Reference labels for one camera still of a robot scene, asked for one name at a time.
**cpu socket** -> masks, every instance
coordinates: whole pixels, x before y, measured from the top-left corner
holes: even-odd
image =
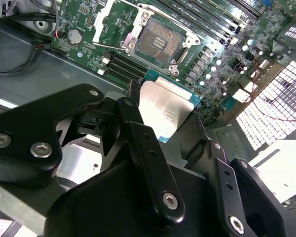
[[[140,8],[134,28],[128,33],[122,48],[129,56],[151,68],[164,74],[179,75],[178,66],[192,45],[200,45],[199,37],[156,7],[142,3],[137,6]]]

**motherboard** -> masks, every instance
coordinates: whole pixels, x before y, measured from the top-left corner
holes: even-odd
[[[123,88],[156,71],[200,95],[210,125],[236,104],[235,83],[272,66],[296,1],[63,0],[59,15],[55,53]]]

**red wire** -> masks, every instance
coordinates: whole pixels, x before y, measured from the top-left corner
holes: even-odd
[[[270,118],[270,119],[273,119],[273,120],[279,120],[279,121],[283,121],[283,122],[296,122],[296,120],[287,120],[287,119],[282,119],[282,118],[275,118],[275,117],[272,117],[272,116],[270,116],[270,115],[267,115],[267,114],[265,114],[264,112],[262,112],[262,111],[260,110],[260,108],[256,105],[256,103],[255,103],[255,99],[254,99],[254,97],[253,97],[253,92],[254,92],[254,85],[255,85],[255,82],[256,82],[256,80],[257,80],[257,75],[258,75],[257,72],[258,72],[258,69],[259,69],[259,67],[258,67],[258,62],[257,62],[257,60],[255,59],[255,72],[256,72],[256,74],[255,74],[255,77],[254,77],[254,79],[253,79],[252,92],[251,92],[251,94],[250,94],[251,101],[252,101],[253,105],[257,108],[257,110],[258,110],[261,114],[263,114],[264,116],[266,116],[266,117],[268,117],[268,118]]]

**cable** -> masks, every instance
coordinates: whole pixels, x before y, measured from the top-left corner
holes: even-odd
[[[43,4],[41,4],[40,2],[38,2],[37,0],[30,0],[31,3],[33,3],[36,7],[44,10],[44,11],[47,11],[49,13],[55,13],[55,10],[52,8],[52,7],[49,7],[49,6],[45,6]]]
[[[16,14],[8,16],[9,19],[17,21],[45,21],[45,22],[56,22],[56,17],[53,14],[41,13],[41,12],[31,12]]]
[[[31,52],[28,58],[23,63],[21,63],[16,67],[13,67],[8,70],[0,70],[0,78],[16,76],[16,75],[19,75],[20,73],[23,73],[26,69],[30,68],[32,65],[36,63],[36,61],[40,57],[41,53],[45,49],[44,47],[45,45],[49,45],[49,44],[41,44],[40,42],[33,42]]]
[[[42,41],[42,42],[51,42],[51,37],[42,35],[36,31],[33,31],[26,26],[22,25],[21,23],[10,19],[9,17],[3,17],[0,19],[1,21],[4,21],[8,23],[9,25],[12,25],[13,27],[17,28],[19,32],[26,34],[27,36],[30,36],[34,38],[35,40]]]
[[[55,27],[55,36],[58,38],[58,29],[59,29],[59,15],[58,15],[58,7],[57,7],[57,0],[54,0],[54,8],[55,8],[55,15],[56,15],[56,27]]]
[[[282,121],[282,122],[296,122],[296,120],[288,120],[288,119],[282,119],[282,118],[276,118],[276,117],[273,117],[273,116],[270,116],[270,115],[267,115],[267,114],[265,114],[264,112],[262,112],[261,110],[260,110],[260,108],[256,105],[256,103],[255,103],[255,99],[254,99],[254,85],[255,85],[255,82],[256,82],[256,80],[257,80],[257,71],[258,71],[258,69],[259,69],[259,67],[258,67],[258,62],[257,62],[257,60],[255,59],[255,72],[256,72],[256,74],[255,74],[255,77],[254,77],[254,79],[253,79],[253,83],[252,83],[252,92],[251,92],[251,94],[250,94],[250,98],[251,98],[251,101],[252,101],[252,103],[253,103],[253,105],[256,107],[256,109],[262,114],[262,115],[264,115],[264,116],[266,116],[266,117],[268,117],[268,118],[270,118],[270,119],[273,119],[273,120],[279,120],[279,121]]]

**green circuit board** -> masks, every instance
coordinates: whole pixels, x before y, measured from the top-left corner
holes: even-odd
[[[148,70],[162,73],[203,98],[200,113],[204,123],[209,125],[226,110],[226,105],[234,104],[231,96],[224,96],[228,86],[252,73],[254,63],[248,59],[248,53],[260,61],[271,60],[272,40],[296,15],[295,8],[284,2],[63,0],[59,11],[60,36],[53,39],[52,48],[123,88],[130,80],[142,80]],[[294,0],[288,2],[296,5]],[[100,45],[96,45],[93,40],[99,30],[97,17],[107,4],[111,4],[111,8],[103,19]],[[179,23],[155,12],[140,31],[130,55],[122,46],[134,28],[139,4],[154,6]],[[69,39],[68,33],[72,29],[81,35],[79,42]],[[154,29],[159,29],[156,36],[153,35]],[[184,47],[187,31],[198,36],[199,44]],[[176,74],[167,70],[172,64]],[[239,65],[248,69],[241,72]]]

